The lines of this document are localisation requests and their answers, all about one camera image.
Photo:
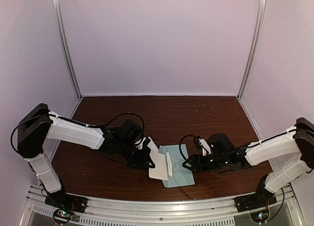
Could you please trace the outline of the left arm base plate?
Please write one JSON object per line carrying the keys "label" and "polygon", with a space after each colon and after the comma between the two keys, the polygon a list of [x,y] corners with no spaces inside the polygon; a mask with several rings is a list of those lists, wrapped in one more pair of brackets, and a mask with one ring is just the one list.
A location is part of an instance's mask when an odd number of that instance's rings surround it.
{"label": "left arm base plate", "polygon": [[47,196],[45,204],[70,212],[84,213],[87,206],[87,198],[67,194],[64,198]]}

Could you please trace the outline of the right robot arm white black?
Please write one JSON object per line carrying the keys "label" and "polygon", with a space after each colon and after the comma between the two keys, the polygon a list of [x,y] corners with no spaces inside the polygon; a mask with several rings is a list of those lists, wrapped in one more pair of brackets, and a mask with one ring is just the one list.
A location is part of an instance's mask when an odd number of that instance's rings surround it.
{"label": "right robot arm white black", "polygon": [[229,137],[215,133],[207,140],[193,137],[202,154],[184,157],[182,166],[192,172],[217,170],[245,170],[280,156],[293,154],[284,165],[264,176],[251,202],[262,207],[283,186],[314,169],[314,125],[304,117],[296,124],[270,138],[251,142],[236,148]]}

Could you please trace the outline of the white letter paper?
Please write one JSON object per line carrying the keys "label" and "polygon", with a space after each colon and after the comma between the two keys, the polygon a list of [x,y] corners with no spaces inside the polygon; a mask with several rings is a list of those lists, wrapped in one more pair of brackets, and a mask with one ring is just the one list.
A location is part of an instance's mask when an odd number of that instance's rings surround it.
{"label": "white letter paper", "polygon": [[172,177],[173,176],[173,166],[172,166],[171,156],[170,156],[169,152],[166,153],[166,160],[167,160],[168,176]]}

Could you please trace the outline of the light blue envelope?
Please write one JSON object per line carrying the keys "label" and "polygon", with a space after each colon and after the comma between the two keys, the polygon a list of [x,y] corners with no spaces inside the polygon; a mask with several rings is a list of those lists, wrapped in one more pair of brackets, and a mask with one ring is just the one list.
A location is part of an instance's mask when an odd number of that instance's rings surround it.
{"label": "light blue envelope", "polygon": [[168,180],[162,181],[165,188],[184,187],[195,184],[192,171],[182,166],[185,159],[180,153],[179,145],[161,145],[159,153],[169,157],[172,164],[172,176],[168,176]]}

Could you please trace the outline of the white sticker sheet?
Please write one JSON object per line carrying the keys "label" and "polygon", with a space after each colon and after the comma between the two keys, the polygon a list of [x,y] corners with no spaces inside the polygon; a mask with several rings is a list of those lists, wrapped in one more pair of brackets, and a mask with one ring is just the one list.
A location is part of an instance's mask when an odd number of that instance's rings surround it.
{"label": "white sticker sheet", "polygon": [[151,138],[151,137],[147,137],[147,139],[149,140],[149,143],[147,144],[147,146],[148,146],[152,151],[158,152],[159,149],[158,149],[157,145],[154,143],[154,141],[152,140],[152,138]]}

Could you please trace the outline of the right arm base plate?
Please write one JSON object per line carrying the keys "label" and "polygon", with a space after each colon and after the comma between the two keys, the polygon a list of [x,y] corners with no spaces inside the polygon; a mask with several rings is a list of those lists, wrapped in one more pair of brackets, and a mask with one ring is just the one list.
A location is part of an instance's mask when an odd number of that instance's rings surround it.
{"label": "right arm base plate", "polygon": [[259,208],[266,208],[267,206],[275,204],[276,202],[277,199],[275,196],[265,198],[257,197],[255,194],[235,198],[236,208],[239,213],[244,211],[252,211]]}

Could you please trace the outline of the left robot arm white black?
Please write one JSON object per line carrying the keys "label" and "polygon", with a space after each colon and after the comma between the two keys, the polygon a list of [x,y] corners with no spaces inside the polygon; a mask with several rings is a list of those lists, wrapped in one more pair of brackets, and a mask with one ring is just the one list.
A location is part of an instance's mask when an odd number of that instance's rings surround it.
{"label": "left robot arm white black", "polygon": [[59,208],[71,203],[70,196],[53,169],[43,150],[46,140],[59,140],[88,147],[92,150],[118,154],[132,169],[154,169],[149,144],[144,137],[145,125],[126,120],[119,127],[109,123],[91,125],[75,121],[51,111],[47,104],[40,103],[31,110],[12,130],[10,144],[13,150],[25,159],[43,184],[47,196]]}

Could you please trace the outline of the beige decorated lined sheet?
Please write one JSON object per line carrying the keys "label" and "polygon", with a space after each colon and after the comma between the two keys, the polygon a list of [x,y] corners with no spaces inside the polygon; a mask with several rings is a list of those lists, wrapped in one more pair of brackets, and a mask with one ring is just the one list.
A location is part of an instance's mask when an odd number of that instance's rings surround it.
{"label": "beige decorated lined sheet", "polygon": [[157,180],[168,180],[168,169],[165,154],[152,150],[150,157],[155,164],[155,167],[149,168],[149,177]]}

